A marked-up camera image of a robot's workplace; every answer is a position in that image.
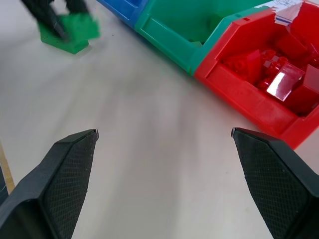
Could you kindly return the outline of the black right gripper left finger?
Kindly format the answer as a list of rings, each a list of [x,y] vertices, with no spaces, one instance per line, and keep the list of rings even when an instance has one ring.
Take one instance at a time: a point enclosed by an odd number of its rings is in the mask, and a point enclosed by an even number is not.
[[[2,239],[70,239],[88,190],[99,134],[89,129],[55,142],[0,207]]]

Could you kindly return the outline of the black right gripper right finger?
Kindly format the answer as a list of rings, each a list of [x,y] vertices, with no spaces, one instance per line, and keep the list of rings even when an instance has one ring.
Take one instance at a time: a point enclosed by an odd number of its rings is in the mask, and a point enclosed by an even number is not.
[[[275,239],[319,237],[319,176],[284,141],[232,129],[250,194]]]

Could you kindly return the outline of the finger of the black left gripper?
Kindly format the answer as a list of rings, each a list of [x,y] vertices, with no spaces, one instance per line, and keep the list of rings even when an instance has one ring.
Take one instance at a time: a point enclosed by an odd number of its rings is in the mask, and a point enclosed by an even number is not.
[[[63,24],[60,22],[59,17],[48,0],[22,0],[21,2],[37,22],[44,25],[58,38],[68,39],[68,34],[66,33]]]
[[[71,14],[88,14],[89,10],[84,0],[65,0],[66,7]]]

